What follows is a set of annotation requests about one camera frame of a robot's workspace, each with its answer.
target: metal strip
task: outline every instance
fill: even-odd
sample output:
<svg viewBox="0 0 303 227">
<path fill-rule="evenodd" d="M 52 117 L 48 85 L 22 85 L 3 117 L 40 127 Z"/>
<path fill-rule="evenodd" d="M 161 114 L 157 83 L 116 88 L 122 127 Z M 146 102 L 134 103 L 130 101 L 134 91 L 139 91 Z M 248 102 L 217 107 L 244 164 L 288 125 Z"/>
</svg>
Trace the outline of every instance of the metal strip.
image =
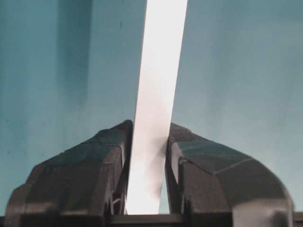
<svg viewBox="0 0 303 227">
<path fill-rule="evenodd" d="M 128 214 L 157 214 L 187 0 L 147 0 Z"/>
</svg>

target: teal wall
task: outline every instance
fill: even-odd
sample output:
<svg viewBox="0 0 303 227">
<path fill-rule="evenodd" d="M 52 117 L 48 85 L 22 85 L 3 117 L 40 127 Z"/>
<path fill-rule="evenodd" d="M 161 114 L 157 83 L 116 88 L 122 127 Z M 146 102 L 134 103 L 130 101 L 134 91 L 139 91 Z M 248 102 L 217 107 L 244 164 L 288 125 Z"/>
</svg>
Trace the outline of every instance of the teal wall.
<svg viewBox="0 0 303 227">
<path fill-rule="evenodd" d="M 35 164 L 133 119 L 145 4 L 0 0 L 0 215 Z M 173 112 L 174 122 L 262 161 L 297 210 L 301 9 L 301 0 L 189 0 Z"/>
</svg>

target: blue-green background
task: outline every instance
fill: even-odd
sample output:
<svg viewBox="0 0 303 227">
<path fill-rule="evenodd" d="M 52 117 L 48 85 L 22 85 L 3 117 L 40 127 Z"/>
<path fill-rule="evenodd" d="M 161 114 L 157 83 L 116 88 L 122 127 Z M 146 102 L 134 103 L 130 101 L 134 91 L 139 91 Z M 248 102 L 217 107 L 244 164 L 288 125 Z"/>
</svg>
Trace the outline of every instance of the blue-green background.
<svg viewBox="0 0 303 227">
<path fill-rule="evenodd" d="M 134 118 L 145 6 L 0 0 L 0 215 L 35 164 Z M 172 117 L 259 159 L 297 210 L 302 10 L 301 0 L 189 0 Z"/>
</svg>

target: clamped strip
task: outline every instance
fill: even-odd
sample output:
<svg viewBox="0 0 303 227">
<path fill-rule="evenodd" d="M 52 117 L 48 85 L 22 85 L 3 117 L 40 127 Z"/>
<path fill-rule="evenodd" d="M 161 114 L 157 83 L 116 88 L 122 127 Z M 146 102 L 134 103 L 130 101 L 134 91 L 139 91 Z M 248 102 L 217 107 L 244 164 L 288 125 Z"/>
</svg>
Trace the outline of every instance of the clamped strip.
<svg viewBox="0 0 303 227">
<path fill-rule="evenodd" d="M 168 146 L 170 209 L 192 226 L 293 226 L 286 188 L 260 162 L 174 124 Z"/>
<path fill-rule="evenodd" d="M 129 214 L 159 212 L 186 8 L 187 0 L 146 3 L 126 204 Z"/>
</svg>

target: white strip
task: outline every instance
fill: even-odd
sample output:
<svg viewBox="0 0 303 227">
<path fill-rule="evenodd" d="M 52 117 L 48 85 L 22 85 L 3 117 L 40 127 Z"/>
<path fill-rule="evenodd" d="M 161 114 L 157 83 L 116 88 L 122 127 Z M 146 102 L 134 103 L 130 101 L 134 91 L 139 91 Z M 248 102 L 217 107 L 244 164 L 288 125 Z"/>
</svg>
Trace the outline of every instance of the white strip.
<svg viewBox="0 0 303 227">
<path fill-rule="evenodd" d="M 147 0 L 126 209 L 157 214 L 187 0 Z"/>
</svg>

